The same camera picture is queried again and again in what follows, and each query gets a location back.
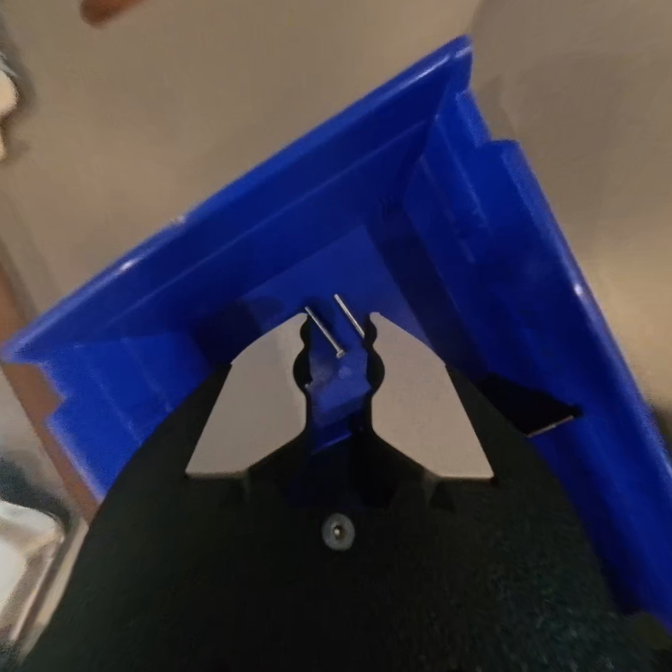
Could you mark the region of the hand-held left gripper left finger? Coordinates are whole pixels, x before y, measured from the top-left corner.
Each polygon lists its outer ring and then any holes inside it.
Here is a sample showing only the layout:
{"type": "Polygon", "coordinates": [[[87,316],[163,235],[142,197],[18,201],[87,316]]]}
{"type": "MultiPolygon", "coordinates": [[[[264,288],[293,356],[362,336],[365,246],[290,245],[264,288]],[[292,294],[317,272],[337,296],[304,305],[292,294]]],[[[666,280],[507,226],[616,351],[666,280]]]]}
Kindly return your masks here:
{"type": "Polygon", "coordinates": [[[188,477],[236,477],[298,438],[307,400],[294,375],[304,349],[298,313],[267,332],[232,362],[185,469],[188,477]]]}

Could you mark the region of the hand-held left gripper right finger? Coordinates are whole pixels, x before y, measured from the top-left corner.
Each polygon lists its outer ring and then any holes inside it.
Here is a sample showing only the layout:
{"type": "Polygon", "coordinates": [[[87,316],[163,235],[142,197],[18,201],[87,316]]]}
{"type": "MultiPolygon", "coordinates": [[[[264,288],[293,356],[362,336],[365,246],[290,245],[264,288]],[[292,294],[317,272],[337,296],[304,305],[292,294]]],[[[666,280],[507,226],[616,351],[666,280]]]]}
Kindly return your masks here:
{"type": "Polygon", "coordinates": [[[384,371],[371,402],[376,435],[438,478],[491,479],[493,469],[445,362],[380,313],[369,317],[384,371]]]}

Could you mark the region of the silver metal bolt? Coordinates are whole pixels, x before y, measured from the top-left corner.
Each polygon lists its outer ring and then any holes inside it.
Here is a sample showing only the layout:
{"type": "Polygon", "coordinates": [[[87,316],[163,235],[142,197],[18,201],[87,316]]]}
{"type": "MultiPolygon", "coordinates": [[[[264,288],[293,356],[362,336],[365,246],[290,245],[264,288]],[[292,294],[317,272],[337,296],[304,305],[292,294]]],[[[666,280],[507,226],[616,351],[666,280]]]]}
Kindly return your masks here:
{"type": "Polygon", "coordinates": [[[308,317],[313,321],[315,324],[316,328],[321,332],[321,334],[324,336],[325,340],[330,344],[330,346],[333,348],[335,351],[335,356],[337,359],[340,359],[344,357],[346,354],[345,349],[343,346],[340,344],[340,342],[336,339],[336,337],[332,334],[330,328],[323,322],[323,320],[315,313],[315,311],[308,307],[304,306],[304,310],[308,317]]]}

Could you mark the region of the blue plastic bin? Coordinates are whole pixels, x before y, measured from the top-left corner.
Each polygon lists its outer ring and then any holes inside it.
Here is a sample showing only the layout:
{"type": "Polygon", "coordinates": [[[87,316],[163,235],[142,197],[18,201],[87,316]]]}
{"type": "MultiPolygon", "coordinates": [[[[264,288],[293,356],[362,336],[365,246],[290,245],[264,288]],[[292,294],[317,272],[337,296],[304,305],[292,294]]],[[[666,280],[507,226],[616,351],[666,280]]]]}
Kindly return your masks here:
{"type": "Polygon", "coordinates": [[[455,39],[221,189],[3,347],[61,397],[48,423],[100,501],[220,365],[311,307],[309,445],[354,434],[365,351],[332,303],[428,345],[524,429],[617,600],[671,627],[671,459],[520,146],[493,140],[455,39]]]}

